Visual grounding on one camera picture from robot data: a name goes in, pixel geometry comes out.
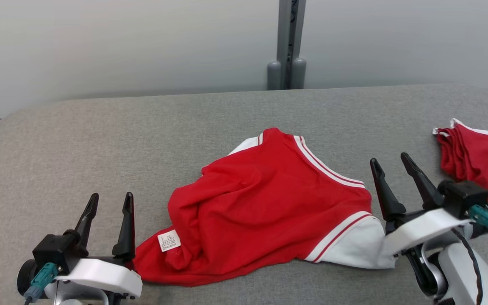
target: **green cable connector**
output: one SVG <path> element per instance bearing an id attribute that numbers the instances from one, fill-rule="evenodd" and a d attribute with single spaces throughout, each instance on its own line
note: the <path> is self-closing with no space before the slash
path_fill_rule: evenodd
<path id="1" fill-rule="evenodd" d="M 58 266 L 54 263 L 46 263 L 38 274 L 31 281 L 31 286 L 24 293 L 24 298 L 30 299 L 31 303 L 37 302 L 42 296 L 44 288 L 50 284 L 58 275 Z"/>
<path id="2" fill-rule="evenodd" d="M 479 205 L 473 205 L 469 210 L 469 216 L 478 224 L 486 226 L 488 228 L 488 210 L 482 208 Z"/>

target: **red and white trim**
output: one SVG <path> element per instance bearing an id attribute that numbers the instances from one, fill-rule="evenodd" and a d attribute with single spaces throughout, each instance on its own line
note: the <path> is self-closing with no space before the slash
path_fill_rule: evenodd
<path id="1" fill-rule="evenodd" d="M 312 164 L 312 166 L 316 167 L 320 172 L 323 172 L 325 175 L 327 175 L 327 177 L 343 185 L 366 189 L 362 181 L 342 176 L 341 174 L 327 167 L 327 165 L 321 162 L 321 160 L 317 158 L 316 155 L 314 155 L 312 151 L 306 146 L 303 137 L 300 136 L 293 136 L 293 137 L 295 139 L 295 143 L 297 144 L 297 147 L 300 149 L 304 157 L 308 159 L 308 161 L 310 162 L 310 164 Z"/>
<path id="2" fill-rule="evenodd" d="M 435 136 L 436 135 L 441 135 L 441 136 L 444 136 L 446 138 L 449 137 L 449 133 L 445 133 L 443 131 L 438 131 L 438 128 L 432 129 L 432 134 L 435 135 Z"/>
<path id="3" fill-rule="evenodd" d="M 319 263 L 321 258 L 352 228 L 358 226 L 366 218 L 374 218 L 368 212 L 360 211 L 346 218 L 343 222 L 331 230 L 305 258 L 306 261 Z"/>
<path id="4" fill-rule="evenodd" d="M 257 138 L 257 145 L 263 144 L 263 133 L 260 133 L 260 135 L 257 136 L 256 138 Z"/>
<path id="5" fill-rule="evenodd" d="M 457 120 L 457 119 L 455 119 L 455 118 L 451 119 L 451 122 L 450 122 L 451 128 L 455 128 L 455 124 L 457 124 L 457 125 L 461 125 L 462 127 L 466 128 L 466 129 L 468 129 L 468 130 L 472 130 L 472 131 L 474 131 L 475 133 L 481 133 L 481 134 L 483 134 L 483 135 L 488 135 L 488 130 L 483 130 L 483 129 L 473 129 L 473 128 L 470 128 L 470 127 L 468 127 L 468 126 L 464 125 L 464 124 L 463 124 L 463 122 L 461 122 L 461 121 L 459 121 L 459 120 Z"/>

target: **white label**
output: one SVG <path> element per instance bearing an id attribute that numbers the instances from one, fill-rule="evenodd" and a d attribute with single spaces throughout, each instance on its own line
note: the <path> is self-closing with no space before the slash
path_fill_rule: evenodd
<path id="1" fill-rule="evenodd" d="M 176 234 L 176 230 L 170 230 L 167 233 L 157 235 L 161 252 L 180 247 L 180 237 Z"/>

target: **red t-shirt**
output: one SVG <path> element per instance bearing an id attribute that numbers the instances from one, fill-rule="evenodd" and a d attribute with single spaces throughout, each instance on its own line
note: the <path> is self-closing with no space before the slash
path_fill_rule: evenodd
<path id="1" fill-rule="evenodd" d="M 457 181 L 471 180 L 488 190 L 488 130 L 452 119 L 451 128 L 434 129 L 433 133 L 441 146 L 442 170 Z"/>
<path id="2" fill-rule="evenodd" d="M 137 249 L 143 280 L 197 286 L 292 259 L 393 268 L 363 182 L 321 162 L 302 137 L 265 130 L 176 189 L 172 226 Z M 161 251 L 159 234 L 180 238 Z"/>

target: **gray table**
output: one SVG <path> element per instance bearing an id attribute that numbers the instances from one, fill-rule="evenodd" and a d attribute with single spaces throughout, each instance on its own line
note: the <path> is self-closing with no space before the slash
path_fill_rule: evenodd
<path id="1" fill-rule="evenodd" d="M 368 161 L 378 158 L 409 211 L 420 197 L 399 154 L 434 183 L 445 176 L 430 132 L 456 117 L 488 129 L 488 90 L 424 85 L 89 99 L 22 110 L 0 122 L 0 304 L 22 304 L 16 274 L 45 234 L 74 227 L 100 195 L 91 255 L 116 243 L 126 191 L 136 199 L 137 242 L 170 225 L 168 198 L 242 140 L 279 127 L 302 135 L 341 174 L 363 180 L 381 218 Z M 471 241 L 488 261 L 488 236 Z M 405 258 L 394 270 L 293 261 L 225 282 L 146 284 L 132 304 L 428 304 Z"/>

